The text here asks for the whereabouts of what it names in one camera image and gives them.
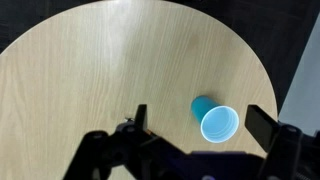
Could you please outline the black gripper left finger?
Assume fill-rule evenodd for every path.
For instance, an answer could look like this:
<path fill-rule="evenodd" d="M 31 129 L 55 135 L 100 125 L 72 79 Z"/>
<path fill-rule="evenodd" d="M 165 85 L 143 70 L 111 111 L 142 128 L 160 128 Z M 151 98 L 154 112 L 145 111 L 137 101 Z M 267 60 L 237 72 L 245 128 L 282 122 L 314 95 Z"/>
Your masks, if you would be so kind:
<path fill-rule="evenodd" d="M 135 125 L 140 129 L 142 130 L 147 129 L 147 105 L 146 104 L 140 104 L 138 106 L 134 121 L 135 121 Z"/>

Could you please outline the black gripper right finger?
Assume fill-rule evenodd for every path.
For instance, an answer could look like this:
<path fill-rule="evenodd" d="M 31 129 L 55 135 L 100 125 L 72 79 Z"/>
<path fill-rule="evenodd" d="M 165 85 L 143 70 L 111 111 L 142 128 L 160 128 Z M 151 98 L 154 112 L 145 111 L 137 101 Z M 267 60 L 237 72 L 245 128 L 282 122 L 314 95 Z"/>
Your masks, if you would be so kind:
<path fill-rule="evenodd" d="M 247 107 L 245 127 L 265 152 L 274 151 L 280 125 L 258 105 Z"/>

